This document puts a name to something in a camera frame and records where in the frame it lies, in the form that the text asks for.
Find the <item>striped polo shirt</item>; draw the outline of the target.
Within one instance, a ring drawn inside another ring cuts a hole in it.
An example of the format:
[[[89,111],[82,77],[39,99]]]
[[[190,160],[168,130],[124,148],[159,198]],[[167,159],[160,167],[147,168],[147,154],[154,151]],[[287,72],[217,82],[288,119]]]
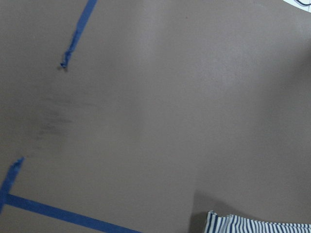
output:
[[[209,211],[203,233],[311,233],[310,224],[275,223]]]

